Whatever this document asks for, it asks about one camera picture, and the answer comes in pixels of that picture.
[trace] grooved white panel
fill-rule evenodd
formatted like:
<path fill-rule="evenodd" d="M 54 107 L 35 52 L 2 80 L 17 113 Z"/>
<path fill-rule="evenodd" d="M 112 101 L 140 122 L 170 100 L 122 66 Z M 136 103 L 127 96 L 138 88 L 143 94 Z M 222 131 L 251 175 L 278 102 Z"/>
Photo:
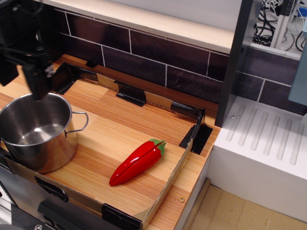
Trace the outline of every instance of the grooved white panel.
<path fill-rule="evenodd" d="M 307 222 L 307 128 L 302 118 L 237 97 L 211 152 L 211 184 Z"/>
<path fill-rule="evenodd" d="M 243 113 L 237 116 L 242 107 Z M 301 115 L 238 97 L 214 149 L 223 148 L 307 179 L 307 129 L 301 120 Z"/>

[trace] pot rim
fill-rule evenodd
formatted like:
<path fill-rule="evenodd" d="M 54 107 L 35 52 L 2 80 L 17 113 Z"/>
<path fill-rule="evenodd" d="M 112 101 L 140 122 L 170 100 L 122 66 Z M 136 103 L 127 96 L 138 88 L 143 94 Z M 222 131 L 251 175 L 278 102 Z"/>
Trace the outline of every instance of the pot rim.
<path fill-rule="evenodd" d="M 11 102 L 9 102 L 6 106 L 4 106 L 1 110 L 0 110 L 0 117 L 1 117 L 1 113 L 4 111 L 4 109 L 6 109 L 7 107 L 9 107 L 11 104 L 13 104 L 15 101 L 18 101 L 24 97 L 28 97 L 28 96 L 31 96 L 33 95 L 32 93 L 29 93 L 29 94 L 26 94 L 26 95 L 23 95 L 21 97 L 18 97 L 18 98 L 15 98 L 13 99 Z M 31 147 L 31 146 L 35 146 L 35 145 L 41 145 L 43 143 L 46 143 L 52 139 L 54 139 L 55 137 L 57 137 L 58 135 L 60 135 L 61 133 L 63 133 L 65 131 L 65 129 L 67 128 L 68 124 L 70 123 L 71 121 L 71 116 L 72 116 L 72 109 L 71 109 L 71 104 L 62 96 L 56 94 L 56 93 L 53 93 L 53 92 L 49 92 L 48 95 L 51 95 L 52 97 L 58 97 L 60 98 L 69 108 L 69 111 L 70 111 L 70 116 L 69 116 L 69 119 L 66 123 L 66 125 L 63 127 L 63 129 L 58 132 L 57 134 L 53 135 L 51 138 L 47 139 L 47 140 L 44 140 L 44 141 L 41 141 L 41 142 L 38 142 L 38 143 L 35 143 L 35 144 L 29 144 L 29 145 L 20 145 L 20 144 L 15 144 L 15 143 L 11 143 L 9 141 L 6 141 L 3 137 L 0 137 L 0 139 L 5 143 L 5 144 L 9 144 L 9 145 L 12 145 L 12 146 L 17 146 L 17 147 Z"/>

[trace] cardboard edge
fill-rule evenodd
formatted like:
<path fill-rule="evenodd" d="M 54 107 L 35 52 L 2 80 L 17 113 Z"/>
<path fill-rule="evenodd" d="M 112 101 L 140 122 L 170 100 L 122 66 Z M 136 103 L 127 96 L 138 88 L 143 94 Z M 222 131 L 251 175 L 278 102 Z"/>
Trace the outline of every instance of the cardboard edge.
<path fill-rule="evenodd" d="M 172 171 L 170 177 L 168 178 L 168 181 L 166 183 L 166 185 L 164 186 L 163 190 L 161 191 L 160 195 L 158 196 L 156 202 L 154 203 L 154 205 L 152 206 L 151 210 L 149 211 L 148 215 L 145 217 L 144 219 L 144 228 L 146 229 L 150 223 L 150 221 L 152 220 L 152 218 L 154 217 L 155 213 L 157 212 L 158 208 L 160 207 L 161 203 L 163 202 L 164 198 L 166 197 L 168 191 L 170 190 L 171 186 L 173 185 L 174 181 L 177 179 L 191 149 L 192 149 L 192 145 L 193 145 L 193 139 L 190 140 L 190 142 L 188 143 L 188 146 L 184 152 L 184 154 L 182 155 L 180 161 L 178 162 L 178 164 L 176 165 L 175 169 Z"/>

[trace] beige floor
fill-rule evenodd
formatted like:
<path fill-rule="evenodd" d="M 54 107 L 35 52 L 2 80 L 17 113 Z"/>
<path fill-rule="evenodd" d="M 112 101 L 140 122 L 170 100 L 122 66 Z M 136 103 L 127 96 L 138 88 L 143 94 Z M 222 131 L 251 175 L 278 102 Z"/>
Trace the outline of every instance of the beige floor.
<path fill-rule="evenodd" d="M 307 230 L 307 224 L 212 185 L 195 211 L 190 230 Z"/>

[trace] screw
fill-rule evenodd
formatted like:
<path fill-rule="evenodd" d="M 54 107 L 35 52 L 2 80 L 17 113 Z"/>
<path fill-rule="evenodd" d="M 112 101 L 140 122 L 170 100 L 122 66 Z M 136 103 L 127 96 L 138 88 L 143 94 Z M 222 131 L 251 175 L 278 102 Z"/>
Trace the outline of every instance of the screw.
<path fill-rule="evenodd" d="M 41 226 L 40 224 L 36 225 L 34 230 L 42 230 L 43 226 Z"/>
<path fill-rule="evenodd" d="M 185 202 L 185 201 L 186 201 L 186 200 L 185 200 L 184 197 L 180 197 L 180 198 L 179 198 L 179 202 L 180 202 L 180 203 L 183 203 L 183 202 Z"/>

